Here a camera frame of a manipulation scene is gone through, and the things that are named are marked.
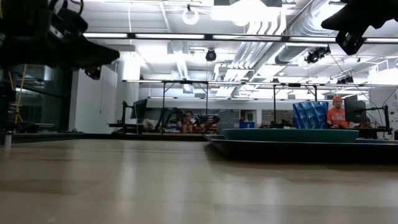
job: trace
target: computer monitor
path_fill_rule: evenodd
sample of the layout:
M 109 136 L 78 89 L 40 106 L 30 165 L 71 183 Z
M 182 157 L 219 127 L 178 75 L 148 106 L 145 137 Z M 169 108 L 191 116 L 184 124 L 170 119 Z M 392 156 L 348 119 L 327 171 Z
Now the computer monitor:
M 147 108 L 147 102 L 148 102 L 148 99 L 144 99 L 144 100 L 139 100 L 139 101 L 133 103 L 131 105 L 132 110 L 131 110 L 130 119 L 144 118 L 145 110 Z
M 346 121 L 353 123 L 366 123 L 365 102 L 344 99 Z

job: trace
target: orange shirt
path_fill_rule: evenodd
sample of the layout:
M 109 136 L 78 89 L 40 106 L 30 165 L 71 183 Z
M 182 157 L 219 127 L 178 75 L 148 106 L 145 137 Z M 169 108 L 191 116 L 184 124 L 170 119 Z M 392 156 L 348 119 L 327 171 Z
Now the orange shirt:
M 331 124 L 340 124 L 344 128 L 348 128 L 348 122 L 346 121 L 346 113 L 344 108 L 330 109 L 328 112 L 328 122 Z

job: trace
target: person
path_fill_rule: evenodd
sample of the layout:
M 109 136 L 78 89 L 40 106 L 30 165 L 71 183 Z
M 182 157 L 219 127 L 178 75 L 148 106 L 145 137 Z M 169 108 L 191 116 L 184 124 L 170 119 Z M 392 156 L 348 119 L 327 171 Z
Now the person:
M 185 112 L 184 118 L 178 123 L 181 133 L 201 133 L 200 130 L 192 124 L 192 117 L 193 115 L 191 111 Z
M 346 112 L 343 108 L 343 99 L 341 96 L 335 96 L 333 98 L 333 108 L 328 112 L 328 124 L 332 125 L 332 128 L 350 128 L 351 123 L 346 121 Z

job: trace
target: overhead camera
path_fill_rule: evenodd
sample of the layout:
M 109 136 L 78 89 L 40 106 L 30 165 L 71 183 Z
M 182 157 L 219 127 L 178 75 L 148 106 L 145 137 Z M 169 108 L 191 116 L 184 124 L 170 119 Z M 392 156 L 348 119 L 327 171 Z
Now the overhead camera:
M 217 58 L 217 54 L 214 51 L 214 49 L 208 49 L 207 54 L 206 54 L 206 60 L 208 62 L 214 62 Z
M 325 57 L 325 55 L 330 54 L 330 48 L 327 47 L 318 47 L 314 51 L 310 51 L 308 55 L 305 57 L 305 61 L 307 63 L 317 63 L 319 60 Z
M 348 75 L 343 78 L 339 78 L 337 80 L 337 84 L 349 84 L 349 83 L 354 83 L 354 78 L 352 75 Z

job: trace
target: green tray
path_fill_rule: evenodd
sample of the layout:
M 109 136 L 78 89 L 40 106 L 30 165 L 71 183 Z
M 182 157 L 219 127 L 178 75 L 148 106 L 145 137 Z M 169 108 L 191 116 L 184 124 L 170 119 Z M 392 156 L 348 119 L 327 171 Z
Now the green tray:
M 224 129 L 227 140 L 354 143 L 359 131 L 344 129 Z

